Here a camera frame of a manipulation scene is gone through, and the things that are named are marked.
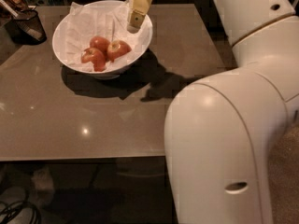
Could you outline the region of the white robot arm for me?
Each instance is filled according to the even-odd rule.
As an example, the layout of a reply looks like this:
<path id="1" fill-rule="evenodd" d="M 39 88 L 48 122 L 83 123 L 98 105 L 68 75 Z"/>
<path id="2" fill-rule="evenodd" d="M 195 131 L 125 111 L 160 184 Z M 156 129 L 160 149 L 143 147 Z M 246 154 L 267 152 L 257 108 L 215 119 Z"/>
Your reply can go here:
<path id="1" fill-rule="evenodd" d="M 299 17 L 289 0 L 213 0 L 234 70 L 180 91 L 164 124 L 179 224 L 273 224 L 271 147 L 298 122 Z"/>

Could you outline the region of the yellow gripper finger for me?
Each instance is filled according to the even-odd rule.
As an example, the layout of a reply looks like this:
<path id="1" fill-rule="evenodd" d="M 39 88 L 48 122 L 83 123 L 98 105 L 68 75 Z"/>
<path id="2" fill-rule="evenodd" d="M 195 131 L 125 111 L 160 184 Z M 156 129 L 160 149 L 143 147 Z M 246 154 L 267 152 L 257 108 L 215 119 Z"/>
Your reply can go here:
<path id="1" fill-rule="evenodd" d="M 137 33 L 150 9 L 153 0 L 128 0 L 129 12 L 127 18 L 127 30 Z"/>

